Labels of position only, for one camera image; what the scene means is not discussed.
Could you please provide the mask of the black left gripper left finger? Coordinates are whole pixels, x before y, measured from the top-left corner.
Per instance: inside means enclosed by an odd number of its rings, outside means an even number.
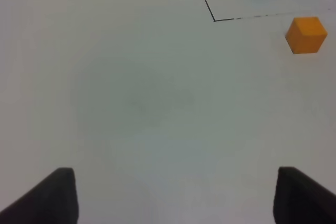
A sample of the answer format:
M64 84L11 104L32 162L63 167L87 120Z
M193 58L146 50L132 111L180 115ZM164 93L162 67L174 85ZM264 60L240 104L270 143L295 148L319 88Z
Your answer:
M79 203L72 168L54 170L1 211L1 223L77 223Z

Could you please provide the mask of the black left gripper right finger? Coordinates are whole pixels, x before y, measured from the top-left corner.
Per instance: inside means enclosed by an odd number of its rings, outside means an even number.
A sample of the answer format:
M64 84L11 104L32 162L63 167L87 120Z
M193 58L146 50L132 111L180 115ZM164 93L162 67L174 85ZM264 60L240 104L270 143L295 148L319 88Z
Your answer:
M295 167L280 167L275 223L335 223L335 194Z

